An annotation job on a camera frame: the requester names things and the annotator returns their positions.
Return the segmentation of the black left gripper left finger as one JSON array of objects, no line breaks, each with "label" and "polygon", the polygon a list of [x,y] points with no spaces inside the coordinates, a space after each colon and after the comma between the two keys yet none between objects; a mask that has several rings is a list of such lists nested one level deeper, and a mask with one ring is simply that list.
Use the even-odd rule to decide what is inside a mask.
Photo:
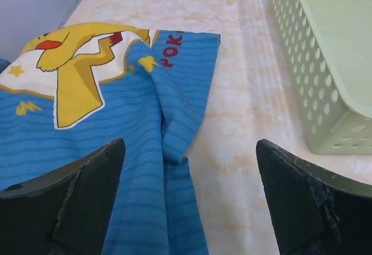
[{"label": "black left gripper left finger", "polygon": [[126,146],[89,155],[1,191],[1,254],[101,254]]}]

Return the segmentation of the blue Pikachu t-shirt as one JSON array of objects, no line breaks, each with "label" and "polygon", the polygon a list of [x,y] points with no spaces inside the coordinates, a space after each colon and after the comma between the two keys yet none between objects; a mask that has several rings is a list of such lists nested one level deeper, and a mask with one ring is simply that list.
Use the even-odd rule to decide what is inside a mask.
[{"label": "blue Pikachu t-shirt", "polygon": [[2,254],[207,254],[185,153],[220,35],[80,23],[1,72]]}]

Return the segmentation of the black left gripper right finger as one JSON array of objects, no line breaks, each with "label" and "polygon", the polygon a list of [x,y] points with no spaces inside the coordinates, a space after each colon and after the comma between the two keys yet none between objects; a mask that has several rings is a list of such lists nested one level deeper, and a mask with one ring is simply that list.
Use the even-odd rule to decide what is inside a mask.
[{"label": "black left gripper right finger", "polygon": [[371,185],[267,139],[256,158],[280,254],[371,254]]}]

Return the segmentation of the light green plastic basket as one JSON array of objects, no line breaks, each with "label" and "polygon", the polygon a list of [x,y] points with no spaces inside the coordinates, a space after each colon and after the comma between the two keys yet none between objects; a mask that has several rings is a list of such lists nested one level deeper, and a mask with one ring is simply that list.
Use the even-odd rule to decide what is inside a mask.
[{"label": "light green plastic basket", "polygon": [[371,0],[269,0],[310,150],[371,153]]}]

